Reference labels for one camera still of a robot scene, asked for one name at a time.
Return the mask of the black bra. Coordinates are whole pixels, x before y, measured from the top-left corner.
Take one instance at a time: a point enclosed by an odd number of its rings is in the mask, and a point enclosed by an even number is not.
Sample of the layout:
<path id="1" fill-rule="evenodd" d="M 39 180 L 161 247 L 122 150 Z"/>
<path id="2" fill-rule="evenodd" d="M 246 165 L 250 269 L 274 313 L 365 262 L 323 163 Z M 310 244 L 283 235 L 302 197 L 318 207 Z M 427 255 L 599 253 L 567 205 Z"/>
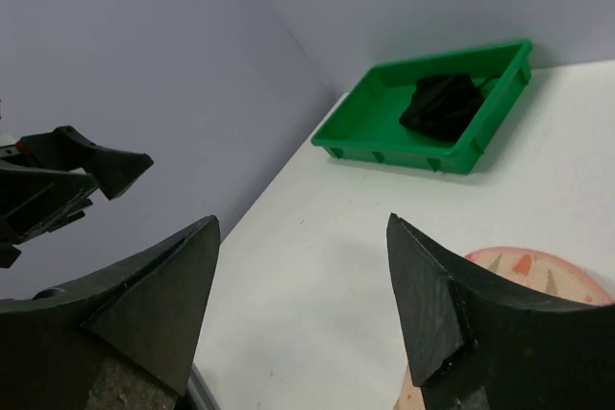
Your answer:
<path id="1" fill-rule="evenodd" d="M 476 84 L 467 73 L 419 79 L 398 122 L 411 132 L 454 144 L 478 113 L 488 90 L 499 79 L 494 75 Z"/>

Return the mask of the pink floral mesh laundry bag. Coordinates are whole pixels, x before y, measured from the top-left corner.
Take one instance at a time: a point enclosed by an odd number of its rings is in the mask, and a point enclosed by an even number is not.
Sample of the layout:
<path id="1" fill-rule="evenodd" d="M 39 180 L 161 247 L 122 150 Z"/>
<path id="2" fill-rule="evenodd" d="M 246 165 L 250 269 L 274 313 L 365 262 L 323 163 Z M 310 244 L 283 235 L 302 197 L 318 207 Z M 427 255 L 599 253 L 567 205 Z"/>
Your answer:
<path id="1" fill-rule="evenodd" d="M 491 247 L 468 253 L 466 259 L 541 293 L 591 305 L 614 303 L 612 288 L 550 253 L 518 247 Z"/>

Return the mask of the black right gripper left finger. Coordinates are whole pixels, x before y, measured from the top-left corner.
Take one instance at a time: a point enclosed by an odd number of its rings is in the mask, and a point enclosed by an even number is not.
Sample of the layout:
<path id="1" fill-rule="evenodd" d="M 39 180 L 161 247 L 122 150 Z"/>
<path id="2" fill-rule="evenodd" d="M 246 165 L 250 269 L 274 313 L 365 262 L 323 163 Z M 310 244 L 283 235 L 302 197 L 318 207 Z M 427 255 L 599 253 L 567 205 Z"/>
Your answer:
<path id="1" fill-rule="evenodd" d="M 2 301 L 2 407 L 173 408 L 186 392 L 220 243 L 208 216 L 29 300 Z"/>

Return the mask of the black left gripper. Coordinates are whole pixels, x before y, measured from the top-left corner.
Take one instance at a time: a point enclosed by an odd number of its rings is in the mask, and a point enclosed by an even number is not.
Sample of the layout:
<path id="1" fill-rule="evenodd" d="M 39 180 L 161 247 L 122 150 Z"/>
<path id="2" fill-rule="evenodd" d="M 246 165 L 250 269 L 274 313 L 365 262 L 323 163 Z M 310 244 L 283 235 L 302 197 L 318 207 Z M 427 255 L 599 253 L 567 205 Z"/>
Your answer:
<path id="1" fill-rule="evenodd" d="M 22 154 L 44 169 L 21 166 Z M 104 147 L 72 126 L 19 141 L 1 133 L 1 268 L 18 259 L 21 242 L 81 214 L 98 187 L 107 199 L 118 198 L 153 164 L 147 154 Z M 64 172 L 79 168 L 87 174 Z"/>

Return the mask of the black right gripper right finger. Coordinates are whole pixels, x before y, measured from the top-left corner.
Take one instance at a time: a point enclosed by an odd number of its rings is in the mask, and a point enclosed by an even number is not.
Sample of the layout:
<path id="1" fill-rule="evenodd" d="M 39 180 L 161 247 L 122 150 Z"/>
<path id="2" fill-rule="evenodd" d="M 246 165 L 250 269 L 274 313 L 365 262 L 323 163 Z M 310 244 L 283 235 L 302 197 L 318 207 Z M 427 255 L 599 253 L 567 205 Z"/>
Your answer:
<path id="1" fill-rule="evenodd" d="M 614 309 L 541 293 L 397 215 L 386 230 L 409 374 L 429 409 L 610 409 Z"/>

